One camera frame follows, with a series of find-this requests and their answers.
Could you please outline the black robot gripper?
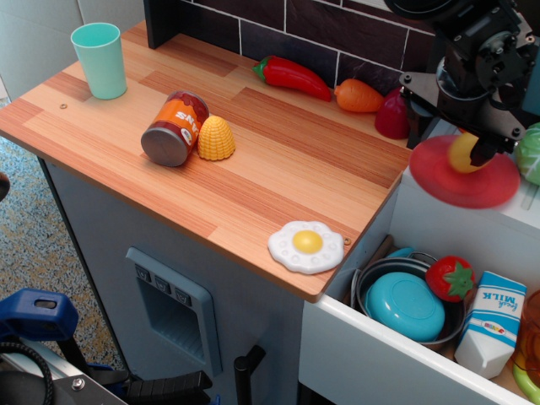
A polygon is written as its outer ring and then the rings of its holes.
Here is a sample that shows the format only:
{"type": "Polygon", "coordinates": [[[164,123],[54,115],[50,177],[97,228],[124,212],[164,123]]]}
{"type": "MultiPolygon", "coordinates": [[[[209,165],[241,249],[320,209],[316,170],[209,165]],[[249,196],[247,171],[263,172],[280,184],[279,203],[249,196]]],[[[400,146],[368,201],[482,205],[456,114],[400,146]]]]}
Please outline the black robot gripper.
{"type": "Polygon", "coordinates": [[[472,132],[472,166],[512,153],[525,135],[521,108],[533,71],[532,40],[482,40],[470,55],[448,45],[432,73],[399,78],[411,125],[409,147],[423,142],[438,120],[472,132]]]}

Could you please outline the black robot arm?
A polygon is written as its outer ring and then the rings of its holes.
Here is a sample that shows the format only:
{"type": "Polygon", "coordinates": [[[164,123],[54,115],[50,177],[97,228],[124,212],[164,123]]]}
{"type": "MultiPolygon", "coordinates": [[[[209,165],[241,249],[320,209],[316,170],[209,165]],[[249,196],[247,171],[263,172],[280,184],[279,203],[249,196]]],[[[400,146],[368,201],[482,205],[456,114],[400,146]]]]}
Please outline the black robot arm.
{"type": "Polygon", "coordinates": [[[477,136],[472,165],[512,153],[526,129],[518,110],[532,114],[539,77],[539,39],[514,1],[388,1],[396,15],[426,23],[440,59],[429,73],[405,72],[399,82],[412,145],[432,119],[477,136]]]}

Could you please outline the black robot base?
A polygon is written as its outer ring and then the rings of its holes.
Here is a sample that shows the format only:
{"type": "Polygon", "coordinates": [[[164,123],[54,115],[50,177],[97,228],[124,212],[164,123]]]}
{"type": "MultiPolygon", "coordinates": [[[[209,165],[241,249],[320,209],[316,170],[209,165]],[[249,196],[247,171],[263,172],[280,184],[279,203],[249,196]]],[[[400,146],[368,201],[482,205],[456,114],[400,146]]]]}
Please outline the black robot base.
{"type": "Polygon", "coordinates": [[[2,343],[2,354],[20,354],[39,375],[22,370],[1,373],[2,404],[211,404],[201,373],[156,381],[129,381],[117,396],[92,378],[79,374],[54,379],[48,363],[22,343],[2,343]]]}

